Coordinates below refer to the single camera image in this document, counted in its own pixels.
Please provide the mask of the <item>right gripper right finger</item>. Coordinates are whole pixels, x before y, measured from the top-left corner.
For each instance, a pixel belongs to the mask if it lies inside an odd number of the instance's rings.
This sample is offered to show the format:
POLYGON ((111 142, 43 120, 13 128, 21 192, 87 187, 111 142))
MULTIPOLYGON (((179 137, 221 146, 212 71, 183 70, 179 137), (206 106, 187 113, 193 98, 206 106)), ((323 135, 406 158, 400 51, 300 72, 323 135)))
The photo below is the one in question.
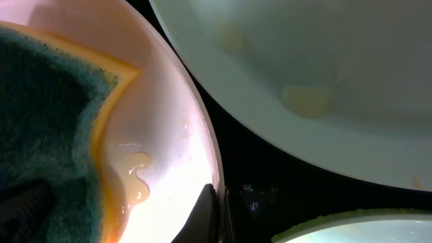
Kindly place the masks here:
POLYGON ((232 224, 232 214, 230 207, 230 191, 225 187, 224 197, 224 243, 235 243, 235 235, 232 224))

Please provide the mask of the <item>white plate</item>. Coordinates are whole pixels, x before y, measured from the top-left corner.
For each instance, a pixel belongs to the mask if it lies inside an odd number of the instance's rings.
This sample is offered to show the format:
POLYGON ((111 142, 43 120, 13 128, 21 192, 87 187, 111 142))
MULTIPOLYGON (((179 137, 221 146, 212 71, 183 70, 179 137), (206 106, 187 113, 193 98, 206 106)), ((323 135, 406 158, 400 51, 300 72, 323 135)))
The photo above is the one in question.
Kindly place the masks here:
POLYGON ((109 187, 124 196, 118 242, 172 242, 204 185, 217 196, 223 177, 203 101, 170 46, 126 1, 2 1, 4 21, 140 70, 109 116, 101 157, 109 187))

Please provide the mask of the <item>black round tray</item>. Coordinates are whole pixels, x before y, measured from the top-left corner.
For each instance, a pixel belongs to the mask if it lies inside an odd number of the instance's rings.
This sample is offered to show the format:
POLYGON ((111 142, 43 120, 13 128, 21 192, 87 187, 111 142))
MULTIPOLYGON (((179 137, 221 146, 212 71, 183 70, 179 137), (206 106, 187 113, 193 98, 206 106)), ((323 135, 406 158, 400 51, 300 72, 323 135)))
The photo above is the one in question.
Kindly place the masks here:
MULTIPOLYGON (((152 2, 133 1, 132 5, 175 50, 152 2)), ((215 129, 236 242, 270 242, 273 236, 300 223, 357 209, 431 212, 431 189, 397 188, 351 178, 277 148, 228 113, 187 70, 215 129)))

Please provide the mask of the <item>mint green plate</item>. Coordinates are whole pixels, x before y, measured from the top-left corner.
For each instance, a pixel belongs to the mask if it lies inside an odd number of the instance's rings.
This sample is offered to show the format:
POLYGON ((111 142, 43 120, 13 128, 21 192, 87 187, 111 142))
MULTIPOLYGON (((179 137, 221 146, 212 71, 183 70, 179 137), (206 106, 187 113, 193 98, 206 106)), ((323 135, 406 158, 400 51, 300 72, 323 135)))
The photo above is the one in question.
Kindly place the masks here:
POLYGON ((151 3, 202 87, 277 148, 431 189, 431 0, 151 3))
POLYGON ((431 212, 357 209, 300 223, 271 238, 274 243, 431 243, 431 212))

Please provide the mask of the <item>green yellow sponge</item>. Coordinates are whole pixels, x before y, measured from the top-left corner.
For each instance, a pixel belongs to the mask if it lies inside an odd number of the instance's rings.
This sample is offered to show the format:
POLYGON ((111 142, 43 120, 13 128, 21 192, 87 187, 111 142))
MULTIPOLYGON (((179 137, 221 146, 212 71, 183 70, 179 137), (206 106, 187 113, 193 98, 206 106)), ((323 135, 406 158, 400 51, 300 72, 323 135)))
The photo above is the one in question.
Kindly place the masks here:
POLYGON ((1 241, 118 242, 126 216, 101 147, 140 70, 1 23, 1 241))

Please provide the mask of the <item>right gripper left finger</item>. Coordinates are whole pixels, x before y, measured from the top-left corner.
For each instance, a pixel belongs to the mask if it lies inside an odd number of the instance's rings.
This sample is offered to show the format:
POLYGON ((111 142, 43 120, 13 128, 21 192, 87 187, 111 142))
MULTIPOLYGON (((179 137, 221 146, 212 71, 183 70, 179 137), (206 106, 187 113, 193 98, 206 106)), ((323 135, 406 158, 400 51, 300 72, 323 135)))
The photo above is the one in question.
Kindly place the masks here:
POLYGON ((204 185, 185 225, 171 243, 217 243, 218 201, 212 184, 204 185))

